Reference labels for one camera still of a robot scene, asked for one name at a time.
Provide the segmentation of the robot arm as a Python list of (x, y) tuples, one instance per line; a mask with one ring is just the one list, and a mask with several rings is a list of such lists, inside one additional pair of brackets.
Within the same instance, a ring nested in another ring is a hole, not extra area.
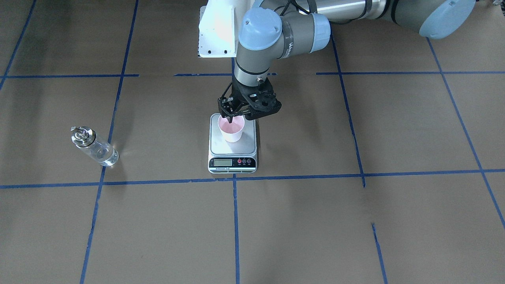
[(384, 19), (420, 36), (440, 39), (455, 32), (474, 9), (474, 0), (256, 0), (242, 17), (231, 95), (218, 99), (219, 113), (256, 120), (277, 113), (267, 73), (275, 59), (324, 49), (331, 24)]

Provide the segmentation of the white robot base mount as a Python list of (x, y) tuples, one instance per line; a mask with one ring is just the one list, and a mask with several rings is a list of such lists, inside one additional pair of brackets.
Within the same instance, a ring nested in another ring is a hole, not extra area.
[(208, 0), (200, 8), (198, 55), (202, 58), (234, 58), (242, 18), (253, 0)]

